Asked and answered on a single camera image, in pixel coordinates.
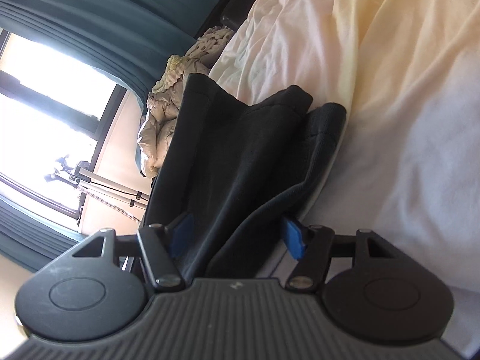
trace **window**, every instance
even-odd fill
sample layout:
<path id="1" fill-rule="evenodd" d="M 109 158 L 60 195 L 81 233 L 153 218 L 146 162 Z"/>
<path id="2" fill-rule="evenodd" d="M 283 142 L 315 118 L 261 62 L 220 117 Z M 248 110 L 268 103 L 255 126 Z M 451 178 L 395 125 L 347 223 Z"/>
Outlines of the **window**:
<path id="1" fill-rule="evenodd" d="M 81 161 L 93 170 L 125 92 L 84 63 L 2 31 L 0 181 L 78 219 L 85 197 L 64 170 Z"/>

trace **triangular cutout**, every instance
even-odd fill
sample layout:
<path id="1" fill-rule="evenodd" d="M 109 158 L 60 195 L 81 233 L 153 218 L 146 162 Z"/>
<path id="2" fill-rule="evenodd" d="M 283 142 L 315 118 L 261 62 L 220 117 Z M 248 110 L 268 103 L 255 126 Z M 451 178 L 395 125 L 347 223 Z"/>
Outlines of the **triangular cutout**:
<path id="1" fill-rule="evenodd" d="M 368 255 L 373 259 L 392 259 L 394 256 L 386 249 L 381 247 L 380 244 L 377 243 L 372 238 L 368 239 Z"/>
<path id="2" fill-rule="evenodd" d="M 104 237 L 96 237 L 76 252 L 73 257 L 101 257 L 104 242 Z"/>

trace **white wall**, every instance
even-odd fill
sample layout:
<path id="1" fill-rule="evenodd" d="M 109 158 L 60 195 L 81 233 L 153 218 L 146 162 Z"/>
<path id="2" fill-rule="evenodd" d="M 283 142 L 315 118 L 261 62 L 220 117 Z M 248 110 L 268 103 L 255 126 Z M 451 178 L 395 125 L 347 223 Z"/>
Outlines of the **white wall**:
<path id="1" fill-rule="evenodd" d="M 32 275 L 0 255 L 0 359 L 26 340 L 15 321 L 14 300 L 20 286 Z"/>
<path id="2" fill-rule="evenodd" d="M 152 180 L 140 175 L 135 164 L 141 114 L 135 95 L 127 91 L 103 145 L 95 173 L 136 191 L 150 194 Z M 138 219 L 145 213 L 142 209 L 131 208 L 118 200 L 104 196 L 102 198 L 130 212 Z M 92 234 L 104 227 L 114 228 L 117 234 L 134 234 L 138 224 L 97 200 L 87 197 L 80 231 Z"/>

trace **blue tab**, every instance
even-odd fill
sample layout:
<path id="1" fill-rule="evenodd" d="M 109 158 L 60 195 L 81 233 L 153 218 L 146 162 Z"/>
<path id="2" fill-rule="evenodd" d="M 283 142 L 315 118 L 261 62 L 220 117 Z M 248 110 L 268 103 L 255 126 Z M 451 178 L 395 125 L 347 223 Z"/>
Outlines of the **blue tab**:
<path id="1" fill-rule="evenodd" d="M 171 229 L 172 239 L 169 245 L 169 256 L 180 257 L 188 248 L 194 237 L 194 216 L 187 214 Z"/>
<path id="2" fill-rule="evenodd" d="M 280 219 L 280 230 L 286 248 L 294 259 L 300 260 L 305 254 L 306 249 L 300 227 L 295 221 L 282 216 Z"/>

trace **ridged rubber surface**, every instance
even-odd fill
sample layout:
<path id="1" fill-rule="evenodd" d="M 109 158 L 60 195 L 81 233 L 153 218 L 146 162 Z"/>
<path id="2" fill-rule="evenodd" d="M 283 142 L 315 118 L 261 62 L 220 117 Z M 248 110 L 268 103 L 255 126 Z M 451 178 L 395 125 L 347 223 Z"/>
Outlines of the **ridged rubber surface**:
<path id="1" fill-rule="evenodd" d="M 9 360 L 453 360 L 441 341 L 391 348 L 340 331 L 309 295 L 274 279 L 196 279 L 161 294 L 129 327 L 88 343 L 30 338 Z"/>

